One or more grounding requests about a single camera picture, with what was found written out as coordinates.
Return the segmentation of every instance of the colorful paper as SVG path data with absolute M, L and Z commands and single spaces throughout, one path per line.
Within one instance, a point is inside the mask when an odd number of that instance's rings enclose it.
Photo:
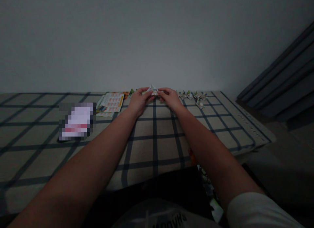
M 112 117 L 113 114 L 114 114 L 113 112 L 110 112 L 110 113 L 97 113 L 96 116 Z
M 195 91 L 194 98 L 197 100 L 199 97 L 200 97 L 200 95 L 197 93 L 197 91 Z
M 131 89 L 131 91 L 129 92 L 129 96 L 132 96 L 133 93 L 134 93 L 134 90 Z
M 193 95 L 192 95 L 192 93 L 190 92 L 190 90 L 187 91 L 186 97 L 187 97 L 188 99 L 190 99 L 190 100 L 193 99 Z
M 204 109 L 205 106 L 203 104 L 203 102 L 201 101 L 201 98 L 199 97 L 196 101 L 196 105 L 200 108 L 200 109 Z
M 153 91 L 153 93 L 151 94 L 152 96 L 157 96 L 158 95 L 158 88 L 154 87 L 153 85 L 151 85 L 146 91 L 142 92 L 142 95 L 144 95 L 146 92 L 148 91 Z
M 123 93 L 107 93 L 97 102 L 97 113 L 119 112 L 123 103 Z
M 182 100 L 184 100 L 186 98 L 186 93 L 183 90 L 183 92 L 181 92 L 180 96 L 179 96 Z
M 203 101 L 205 101 L 206 98 L 207 98 L 207 93 L 201 94 L 201 95 L 200 95 L 200 98 L 201 98 Z

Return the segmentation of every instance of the gray curtain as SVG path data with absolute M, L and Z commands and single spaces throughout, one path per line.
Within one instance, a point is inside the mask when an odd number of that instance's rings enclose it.
M 238 99 L 261 114 L 287 121 L 314 106 L 314 22 Z

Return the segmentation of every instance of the shirt sleeve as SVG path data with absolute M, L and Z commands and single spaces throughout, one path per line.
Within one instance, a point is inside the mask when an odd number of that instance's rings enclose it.
M 227 209 L 231 228 L 303 227 L 266 195 L 248 192 L 235 197 Z

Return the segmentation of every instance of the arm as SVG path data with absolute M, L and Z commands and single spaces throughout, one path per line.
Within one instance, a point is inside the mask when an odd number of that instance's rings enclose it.
M 99 193 L 110 181 L 127 139 L 145 104 L 148 88 L 132 95 L 129 107 L 71 158 L 9 227 L 80 226 Z
M 193 153 L 213 183 L 223 209 L 227 211 L 230 201 L 239 194 L 263 194 L 224 144 L 181 104 L 176 91 L 169 88 L 159 90 L 164 91 L 158 92 L 161 101 L 166 101 L 178 116 Z

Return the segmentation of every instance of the plaid fabric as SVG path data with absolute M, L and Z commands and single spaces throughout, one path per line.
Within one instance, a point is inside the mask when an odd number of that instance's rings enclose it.
M 104 93 L 18 93 L 0 95 L 0 215 L 20 212 L 51 176 L 106 128 L 112 118 L 97 117 L 86 140 L 57 143 L 61 102 L 97 102 Z M 274 135 L 222 92 L 207 92 L 205 108 L 183 105 L 234 155 L 275 141 Z M 189 145 L 175 114 L 163 103 L 147 105 L 106 190 L 121 189 L 168 171 L 189 167 Z

